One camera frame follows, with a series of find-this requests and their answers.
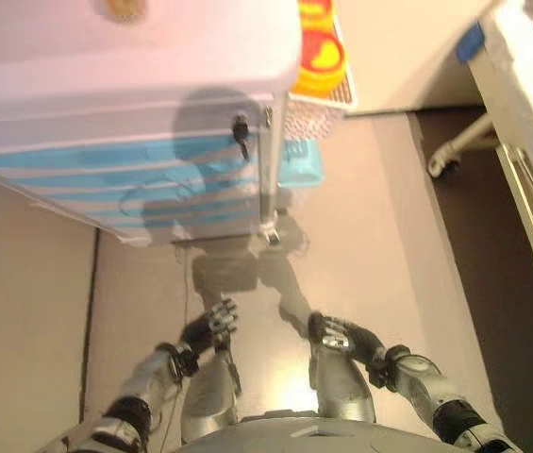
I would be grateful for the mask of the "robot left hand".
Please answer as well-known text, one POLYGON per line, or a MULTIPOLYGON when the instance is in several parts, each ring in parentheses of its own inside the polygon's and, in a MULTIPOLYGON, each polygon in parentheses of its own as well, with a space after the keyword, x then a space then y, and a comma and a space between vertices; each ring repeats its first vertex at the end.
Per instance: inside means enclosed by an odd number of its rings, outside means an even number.
POLYGON ((231 299, 223 300, 190 321, 181 332, 180 342, 201 355, 210 347, 226 344, 237 330, 238 318, 237 305, 231 299))

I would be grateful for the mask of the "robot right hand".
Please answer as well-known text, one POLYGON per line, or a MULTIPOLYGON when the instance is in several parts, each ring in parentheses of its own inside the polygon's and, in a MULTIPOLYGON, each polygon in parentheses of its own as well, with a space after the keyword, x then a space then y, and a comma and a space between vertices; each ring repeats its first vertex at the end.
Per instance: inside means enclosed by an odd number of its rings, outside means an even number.
POLYGON ((319 311, 313 311, 308 319, 308 339, 312 345, 346 354, 367 368, 385 359, 386 347, 372 331, 319 311))

